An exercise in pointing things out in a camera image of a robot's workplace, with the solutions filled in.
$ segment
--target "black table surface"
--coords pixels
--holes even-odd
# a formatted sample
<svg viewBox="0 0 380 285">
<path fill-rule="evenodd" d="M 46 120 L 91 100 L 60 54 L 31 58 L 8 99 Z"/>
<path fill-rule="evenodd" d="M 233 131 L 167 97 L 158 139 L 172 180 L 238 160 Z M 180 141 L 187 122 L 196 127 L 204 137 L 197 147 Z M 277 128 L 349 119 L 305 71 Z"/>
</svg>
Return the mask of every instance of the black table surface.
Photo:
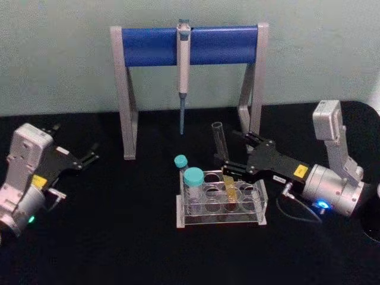
<svg viewBox="0 0 380 285">
<path fill-rule="evenodd" d="M 328 166 L 314 135 L 315 107 L 264 106 L 260 134 L 283 154 Z M 358 102 L 342 108 L 349 153 L 364 180 L 379 183 L 379 116 Z M 0 249 L 0 284 L 380 284 L 380 244 L 365 236 L 359 220 L 329 211 L 323 224 L 291 220 L 276 208 L 281 188 L 272 184 L 266 226 L 177 229 L 173 158 L 182 153 L 190 166 L 214 169 L 214 121 L 223 122 L 230 158 L 244 160 L 231 134 L 239 129 L 235 108 L 187 110 L 182 137 L 178 111 L 141 112 L 136 161 L 123 159 L 117 113 L 0 118 L 0 181 L 12 133 L 25 122 L 60 122 L 58 145 L 81 156 L 99 142 L 101 156 L 78 176 L 63 177 L 57 189 L 67 199 L 50 213 L 40 211 L 17 243 Z"/>
</svg>

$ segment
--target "blue cap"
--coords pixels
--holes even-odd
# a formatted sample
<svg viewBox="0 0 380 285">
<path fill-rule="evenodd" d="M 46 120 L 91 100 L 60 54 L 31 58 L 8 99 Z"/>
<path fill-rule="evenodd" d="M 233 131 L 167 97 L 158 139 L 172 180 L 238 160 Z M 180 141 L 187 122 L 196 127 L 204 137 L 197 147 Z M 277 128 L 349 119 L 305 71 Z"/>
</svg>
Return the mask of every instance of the blue cap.
<svg viewBox="0 0 380 285">
<path fill-rule="evenodd" d="M 204 174 L 202 169 L 190 167 L 183 174 L 183 180 L 185 181 L 185 184 L 190 187 L 202 185 L 204 182 Z"/>
<path fill-rule="evenodd" d="M 178 168 L 183 168 L 186 165 L 188 165 L 188 160 L 186 156 L 184 156 L 183 154 L 180 154 L 176 156 L 176 158 L 174 159 L 174 163 L 176 164 Z"/>
</svg>

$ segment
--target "wall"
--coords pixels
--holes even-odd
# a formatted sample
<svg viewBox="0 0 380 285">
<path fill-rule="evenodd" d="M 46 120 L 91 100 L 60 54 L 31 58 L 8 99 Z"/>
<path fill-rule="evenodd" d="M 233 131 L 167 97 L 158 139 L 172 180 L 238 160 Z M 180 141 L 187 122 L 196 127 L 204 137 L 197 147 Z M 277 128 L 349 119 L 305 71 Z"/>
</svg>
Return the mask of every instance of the wall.
<svg viewBox="0 0 380 285">
<path fill-rule="evenodd" d="M 380 64 L 377 0 L 2 0 L 0 115 L 116 110 L 109 26 L 270 24 L 265 102 L 366 101 Z M 244 67 L 194 66 L 189 107 L 238 102 Z M 134 68 L 140 109 L 177 108 L 175 67 Z"/>
</svg>

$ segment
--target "cable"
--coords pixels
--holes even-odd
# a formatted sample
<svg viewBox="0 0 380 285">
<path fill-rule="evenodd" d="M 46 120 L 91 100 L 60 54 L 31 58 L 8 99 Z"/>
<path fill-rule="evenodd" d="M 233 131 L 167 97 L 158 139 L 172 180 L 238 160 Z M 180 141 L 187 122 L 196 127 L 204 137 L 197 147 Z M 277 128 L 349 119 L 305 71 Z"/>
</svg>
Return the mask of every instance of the cable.
<svg viewBox="0 0 380 285">
<path fill-rule="evenodd" d="M 303 202 L 299 201 L 297 198 L 294 198 L 292 200 L 296 201 L 299 205 L 301 205 L 304 209 L 308 210 L 309 213 L 311 213 L 315 219 L 314 220 L 311 220 L 311 219 L 308 219 L 308 218 L 300 218 L 300 217 L 295 217 L 295 216 L 292 216 L 290 214 L 288 214 L 287 212 L 285 212 L 281 206 L 280 206 L 280 203 L 278 202 L 278 199 L 279 199 L 280 196 L 278 196 L 275 200 L 275 204 L 278 208 L 278 210 L 283 213 L 284 216 L 290 218 L 290 219 L 293 219 L 293 220 L 297 220 L 297 221 L 305 221 L 305 222 L 308 222 L 308 223 L 322 223 L 322 220 L 320 217 L 318 217 L 317 214 L 314 213 L 313 210 L 311 210 L 306 204 L 304 204 Z"/>
</svg>

